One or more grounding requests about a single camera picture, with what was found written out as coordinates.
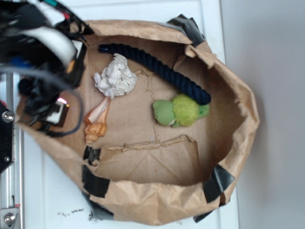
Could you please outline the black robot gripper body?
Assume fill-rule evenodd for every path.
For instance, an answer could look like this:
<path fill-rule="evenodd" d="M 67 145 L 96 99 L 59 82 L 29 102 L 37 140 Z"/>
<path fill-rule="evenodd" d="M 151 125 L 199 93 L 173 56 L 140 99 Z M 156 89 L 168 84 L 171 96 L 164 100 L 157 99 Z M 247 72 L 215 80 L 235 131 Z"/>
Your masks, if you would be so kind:
<path fill-rule="evenodd" d="M 26 97 L 21 122 L 32 126 L 39 122 L 39 131 L 51 134 L 51 126 L 65 120 L 63 108 L 57 105 L 62 92 L 79 102 L 75 133 L 81 125 L 83 102 L 75 93 L 84 72 L 85 30 L 81 25 L 71 31 L 67 21 L 52 27 L 47 23 L 25 24 L 22 21 L 0 23 L 0 72 L 18 73 L 22 79 L 19 92 Z"/>

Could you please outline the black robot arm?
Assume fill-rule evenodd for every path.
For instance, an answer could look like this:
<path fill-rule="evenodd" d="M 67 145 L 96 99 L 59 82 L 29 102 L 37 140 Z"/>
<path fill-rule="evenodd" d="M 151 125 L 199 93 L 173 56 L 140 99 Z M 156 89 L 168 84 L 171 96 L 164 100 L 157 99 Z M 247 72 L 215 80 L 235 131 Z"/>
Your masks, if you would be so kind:
<path fill-rule="evenodd" d="M 26 102 L 21 122 L 34 125 L 52 137 L 75 133 L 81 126 L 66 132 L 54 132 L 51 126 L 63 126 L 68 106 L 60 94 L 75 95 L 85 70 L 85 36 L 93 31 L 75 13 L 56 0 L 46 4 L 63 15 L 52 25 L 41 10 L 28 1 L 0 3 L 0 71 L 18 73 L 18 90 Z"/>

